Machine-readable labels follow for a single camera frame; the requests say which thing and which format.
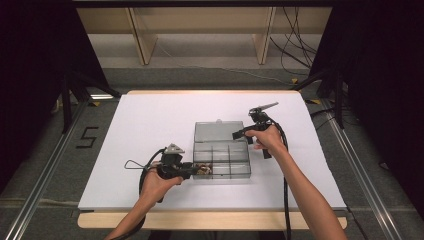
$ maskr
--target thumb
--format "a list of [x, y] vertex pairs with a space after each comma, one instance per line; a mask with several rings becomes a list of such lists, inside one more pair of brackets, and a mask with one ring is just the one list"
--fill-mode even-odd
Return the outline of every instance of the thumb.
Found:
[[174, 177], [171, 179], [167, 180], [169, 182], [170, 185], [174, 186], [174, 185], [180, 185], [184, 179], [182, 177]]

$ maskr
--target person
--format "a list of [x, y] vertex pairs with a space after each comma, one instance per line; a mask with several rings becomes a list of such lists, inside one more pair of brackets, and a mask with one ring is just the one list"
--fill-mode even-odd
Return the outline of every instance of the person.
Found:
[[[277, 160], [281, 171], [286, 178], [293, 197], [309, 229], [316, 239], [347, 239], [334, 211], [319, 190], [308, 180], [281, 140], [278, 129], [271, 125], [265, 131], [249, 130], [248, 137], [256, 137], [255, 149], [268, 149], [268, 152]], [[139, 223], [156, 202], [165, 196], [166, 192], [175, 185], [181, 184], [183, 179], [176, 177], [164, 180], [158, 176], [156, 169], [149, 170], [142, 192], [133, 209], [122, 219], [118, 226], [106, 237], [113, 239], [131, 229]]]

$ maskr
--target right hand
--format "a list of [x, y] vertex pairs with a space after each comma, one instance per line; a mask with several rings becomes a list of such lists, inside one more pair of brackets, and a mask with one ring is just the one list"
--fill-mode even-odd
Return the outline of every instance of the right hand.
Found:
[[249, 130], [245, 132], [247, 137], [256, 137], [255, 149], [268, 149], [271, 155], [274, 155], [278, 148], [287, 148], [281, 140], [280, 132], [274, 125], [269, 126], [265, 131]]

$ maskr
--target black panel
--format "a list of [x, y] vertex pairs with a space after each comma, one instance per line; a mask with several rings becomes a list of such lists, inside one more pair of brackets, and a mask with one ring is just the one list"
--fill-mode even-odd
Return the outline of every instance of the black panel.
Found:
[[424, 219], [424, 9], [379, 6], [349, 96], [383, 160]]
[[0, 2], [0, 190], [28, 157], [66, 72], [107, 86], [76, 9], [63, 6]]

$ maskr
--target floor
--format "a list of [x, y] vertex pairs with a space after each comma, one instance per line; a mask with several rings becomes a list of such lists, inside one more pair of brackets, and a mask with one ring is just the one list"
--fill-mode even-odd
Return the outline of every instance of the floor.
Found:
[[[272, 38], [281, 47], [286, 43], [284, 35]], [[281, 57], [281, 52], [273, 44], [270, 44], [266, 64], [259, 65], [249, 35], [160, 35], [147, 66], [140, 65], [134, 40], [130, 35], [90, 35], [90, 39], [111, 86], [122, 93], [136, 87], [157, 88], [159, 84], [179, 86], [179, 83], [170, 82], [173, 75], [187, 79], [186, 85], [183, 84], [180, 88], [187, 86], [190, 81], [198, 81], [196, 78], [199, 76], [220, 76], [224, 79], [221, 84], [234, 80], [240, 86], [257, 82], [259, 85], [251, 85], [252, 88], [265, 86], [287, 89], [292, 81], [304, 79], [305, 75], [301, 74], [308, 72], [307, 67], [287, 55]], [[304, 35], [302, 39], [316, 49], [320, 35]], [[299, 48], [288, 44], [286, 50], [306, 62], [303, 51]], [[125, 80], [137, 78], [140, 74], [145, 74], [145, 82]], [[317, 99], [315, 90], [318, 85], [319, 82], [302, 90], [305, 100]], [[328, 104], [331, 105], [331, 100], [324, 99], [319, 104], [308, 104], [308, 109], [311, 113], [322, 110]], [[53, 172], [41, 189], [42, 196], [35, 202], [29, 222], [23, 226], [23, 239], [100, 239], [110, 231], [81, 229], [77, 225], [79, 198], [118, 104], [117, 100], [100, 102], [100, 106], [90, 104], [80, 114], [70, 141], [58, 157], [57, 165], [52, 166]], [[360, 120], [349, 110], [348, 102], [345, 106], [344, 130], [337, 127], [331, 119], [331, 113], [319, 114], [313, 118], [313, 122], [328, 166], [346, 205], [349, 206], [346, 228], [348, 237], [424, 239], [423, 220], [390, 171], [379, 166], [379, 154], [361, 127]], [[75, 112], [78, 112], [79, 107], [74, 106]], [[0, 195], [0, 237], [6, 238], [9, 227], [12, 227], [22, 207], [28, 202], [28, 197], [33, 195], [34, 186], [37, 186], [39, 176], [44, 173], [46, 164], [49, 164], [56, 143], [63, 140], [60, 107], [58, 110], [59, 112], [53, 111], [52, 118], [31, 156], [22, 163]], [[99, 128], [95, 145], [90, 149], [77, 148], [85, 144], [80, 136], [87, 126]], [[343, 148], [342, 143], [349, 143], [347, 145], [351, 147]], [[346, 153], [352, 151], [353, 157], [349, 157]], [[148, 234], [148, 231], [140, 231], [137, 239], [146, 239]], [[293, 239], [312, 237], [308, 231], [295, 231]]]

